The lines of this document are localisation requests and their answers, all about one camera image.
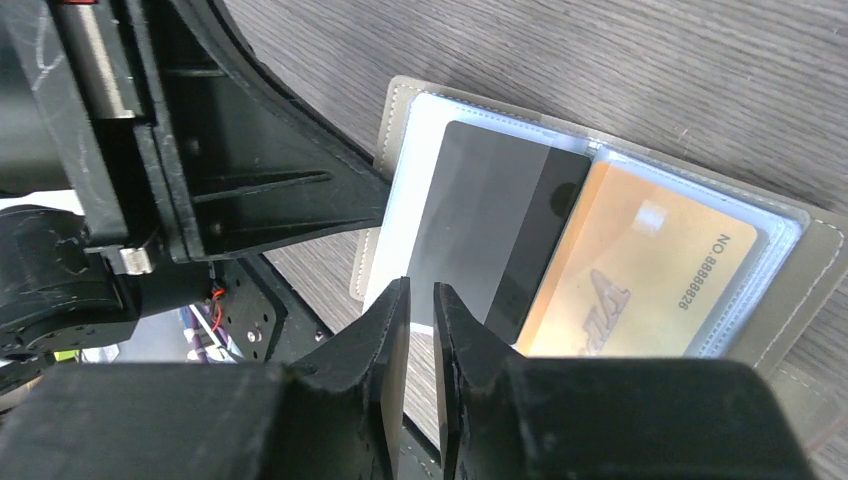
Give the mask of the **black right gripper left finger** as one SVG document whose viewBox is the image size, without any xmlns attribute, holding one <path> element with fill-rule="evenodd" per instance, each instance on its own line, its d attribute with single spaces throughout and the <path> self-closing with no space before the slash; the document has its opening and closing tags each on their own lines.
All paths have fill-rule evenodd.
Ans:
<svg viewBox="0 0 848 480">
<path fill-rule="evenodd" d="M 410 281 L 289 364 L 47 372 L 1 430 L 5 479 L 393 479 Z"/>
</svg>

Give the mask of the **black credit card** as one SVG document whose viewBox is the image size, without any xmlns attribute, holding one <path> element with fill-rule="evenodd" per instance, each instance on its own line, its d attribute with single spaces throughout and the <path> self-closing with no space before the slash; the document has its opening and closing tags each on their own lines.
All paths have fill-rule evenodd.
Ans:
<svg viewBox="0 0 848 480">
<path fill-rule="evenodd" d="M 582 153 L 450 122 L 408 266 L 413 326 L 432 326 L 434 285 L 447 283 L 514 343 L 590 167 Z"/>
</svg>

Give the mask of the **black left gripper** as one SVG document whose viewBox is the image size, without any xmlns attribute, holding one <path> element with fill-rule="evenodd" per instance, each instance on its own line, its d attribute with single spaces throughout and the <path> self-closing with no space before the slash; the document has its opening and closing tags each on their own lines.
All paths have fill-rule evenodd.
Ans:
<svg viewBox="0 0 848 480">
<path fill-rule="evenodd" d="M 378 226 L 371 156 L 221 1 L 1 5 L 1 390 L 206 299 L 204 261 Z"/>
</svg>

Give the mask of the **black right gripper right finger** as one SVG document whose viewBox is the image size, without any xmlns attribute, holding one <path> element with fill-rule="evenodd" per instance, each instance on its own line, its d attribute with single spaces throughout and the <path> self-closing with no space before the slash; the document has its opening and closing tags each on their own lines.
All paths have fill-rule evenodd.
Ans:
<svg viewBox="0 0 848 480">
<path fill-rule="evenodd" d="M 527 358 L 433 288 L 448 479 L 810 479 L 769 386 L 685 358 Z"/>
</svg>

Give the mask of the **gold credit card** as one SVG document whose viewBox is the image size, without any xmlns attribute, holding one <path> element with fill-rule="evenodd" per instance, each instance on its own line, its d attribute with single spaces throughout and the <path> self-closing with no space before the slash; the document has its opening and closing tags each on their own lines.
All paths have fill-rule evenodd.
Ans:
<svg viewBox="0 0 848 480">
<path fill-rule="evenodd" d="M 597 164 L 515 348 L 528 357 L 681 356 L 757 237 L 742 220 Z"/>
</svg>

